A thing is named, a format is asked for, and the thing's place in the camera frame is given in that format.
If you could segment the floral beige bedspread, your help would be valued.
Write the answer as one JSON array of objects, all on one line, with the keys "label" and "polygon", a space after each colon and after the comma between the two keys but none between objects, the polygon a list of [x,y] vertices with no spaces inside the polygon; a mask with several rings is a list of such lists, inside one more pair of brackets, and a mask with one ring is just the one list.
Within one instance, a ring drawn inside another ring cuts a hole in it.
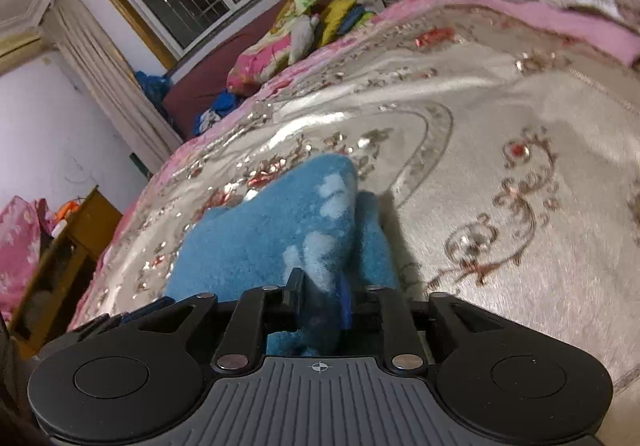
[{"label": "floral beige bedspread", "polygon": [[214,206],[352,159],[407,295],[444,290],[639,385],[639,70],[476,6],[395,14],[306,58],[180,147],[73,321],[156,299]]}]

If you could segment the teal knitted sweater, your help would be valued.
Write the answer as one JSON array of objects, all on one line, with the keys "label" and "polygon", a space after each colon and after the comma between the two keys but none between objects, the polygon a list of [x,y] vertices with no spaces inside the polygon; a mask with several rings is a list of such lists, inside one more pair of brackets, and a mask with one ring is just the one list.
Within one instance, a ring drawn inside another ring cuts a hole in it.
[{"label": "teal knitted sweater", "polygon": [[176,301],[212,292],[221,302],[252,288],[283,286],[305,272],[300,327],[267,339],[270,355],[331,355],[340,333],[338,275],[355,270],[363,287],[398,289],[378,199],[358,186],[352,161],[314,157],[232,208],[212,208],[186,234],[165,288]]}]

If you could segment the blue crumpled cloth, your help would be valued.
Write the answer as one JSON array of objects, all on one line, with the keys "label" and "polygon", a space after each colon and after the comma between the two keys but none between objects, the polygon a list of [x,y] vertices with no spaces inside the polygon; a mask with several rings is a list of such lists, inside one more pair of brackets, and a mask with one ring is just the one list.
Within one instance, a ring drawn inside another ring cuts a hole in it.
[{"label": "blue crumpled cloth", "polygon": [[217,122],[227,117],[241,104],[241,98],[233,92],[224,90],[220,92],[209,107],[195,117],[193,135],[199,136],[216,125]]}]

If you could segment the blue plastic bag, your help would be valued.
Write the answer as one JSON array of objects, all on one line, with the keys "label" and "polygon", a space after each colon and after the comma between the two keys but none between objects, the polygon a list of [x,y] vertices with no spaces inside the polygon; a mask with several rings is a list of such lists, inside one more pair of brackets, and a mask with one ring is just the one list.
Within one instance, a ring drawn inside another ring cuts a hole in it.
[{"label": "blue plastic bag", "polygon": [[167,116],[163,100],[171,89],[171,81],[165,76],[151,76],[142,72],[142,70],[137,70],[134,73],[134,79],[137,80],[144,95],[155,109],[162,116]]}]

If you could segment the pink floral cloth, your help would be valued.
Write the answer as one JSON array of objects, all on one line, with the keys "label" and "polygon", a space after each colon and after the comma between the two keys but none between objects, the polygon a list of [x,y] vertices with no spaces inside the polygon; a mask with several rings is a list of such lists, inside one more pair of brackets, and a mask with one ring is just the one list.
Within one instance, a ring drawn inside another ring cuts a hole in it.
[{"label": "pink floral cloth", "polygon": [[47,200],[14,196],[1,210],[1,315],[9,324],[34,277],[41,255],[42,234],[53,221]]}]

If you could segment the maroon sofa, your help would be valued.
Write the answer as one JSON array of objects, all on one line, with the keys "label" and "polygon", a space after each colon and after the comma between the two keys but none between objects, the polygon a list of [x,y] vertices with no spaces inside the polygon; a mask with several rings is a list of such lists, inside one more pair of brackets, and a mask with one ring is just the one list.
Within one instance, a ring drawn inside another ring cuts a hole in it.
[{"label": "maroon sofa", "polygon": [[[165,110],[184,140],[193,135],[195,117],[203,113],[216,96],[227,90],[227,77],[238,56],[255,44],[268,32],[286,0],[281,0],[267,12],[221,41],[182,78],[172,79],[169,93],[163,100]],[[321,10],[331,0],[320,0],[314,13]]]}]

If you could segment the yellow folded cloth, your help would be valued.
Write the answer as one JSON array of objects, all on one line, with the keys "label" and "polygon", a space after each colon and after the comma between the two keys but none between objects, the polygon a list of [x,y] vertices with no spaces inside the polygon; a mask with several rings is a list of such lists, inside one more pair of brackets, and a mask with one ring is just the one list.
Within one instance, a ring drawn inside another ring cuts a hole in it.
[{"label": "yellow folded cloth", "polygon": [[342,38],[353,29],[375,17],[357,0],[332,0],[319,16],[314,32],[316,47],[321,48]]}]

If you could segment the pink bed sheet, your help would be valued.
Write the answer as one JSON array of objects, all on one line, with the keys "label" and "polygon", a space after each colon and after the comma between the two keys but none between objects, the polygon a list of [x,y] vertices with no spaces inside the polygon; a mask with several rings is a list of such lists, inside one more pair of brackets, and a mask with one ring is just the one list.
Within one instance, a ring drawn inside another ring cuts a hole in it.
[{"label": "pink bed sheet", "polygon": [[522,35],[525,40],[532,40],[533,49],[540,53],[557,50],[565,52],[569,58],[585,58],[589,65],[597,66],[591,73],[604,79],[606,92],[618,91],[631,100],[632,106],[639,105],[639,36],[603,17],[577,11],[560,11],[537,1],[402,0],[343,38],[286,69],[204,135],[184,143],[165,162],[160,172],[152,177],[137,201],[125,211],[101,258],[106,259],[122,239],[122,234],[128,231],[145,199],[153,197],[198,149],[241,127],[256,108],[280,99],[283,92],[291,91],[294,84],[300,84],[310,73],[316,70],[324,72],[331,63],[369,47],[376,36],[398,42],[408,32],[406,25],[409,22],[426,21],[435,13],[441,13],[444,18],[429,24],[429,29],[442,29],[447,23],[454,24],[452,16],[456,13],[462,15],[465,25],[454,28],[454,34],[449,39],[451,43],[477,38],[482,25],[491,27],[499,35]]}]

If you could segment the beige curtain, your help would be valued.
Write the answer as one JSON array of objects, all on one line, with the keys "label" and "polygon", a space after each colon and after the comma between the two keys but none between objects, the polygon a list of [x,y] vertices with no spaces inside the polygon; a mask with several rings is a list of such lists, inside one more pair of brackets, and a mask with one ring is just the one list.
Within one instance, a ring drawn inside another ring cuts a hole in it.
[{"label": "beige curtain", "polygon": [[151,172],[160,170],[181,139],[92,13],[80,0],[52,0],[41,27],[131,151]]}]

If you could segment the wooden side table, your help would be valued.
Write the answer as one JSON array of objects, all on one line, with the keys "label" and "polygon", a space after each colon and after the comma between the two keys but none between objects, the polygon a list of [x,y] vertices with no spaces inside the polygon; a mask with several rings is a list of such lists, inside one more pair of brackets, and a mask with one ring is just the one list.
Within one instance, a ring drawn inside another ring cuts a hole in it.
[{"label": "wooden side table", "polygon": [[9,323],[22,359],[65,333],[121,218],[99,188],[93,188],[43,252]]}]

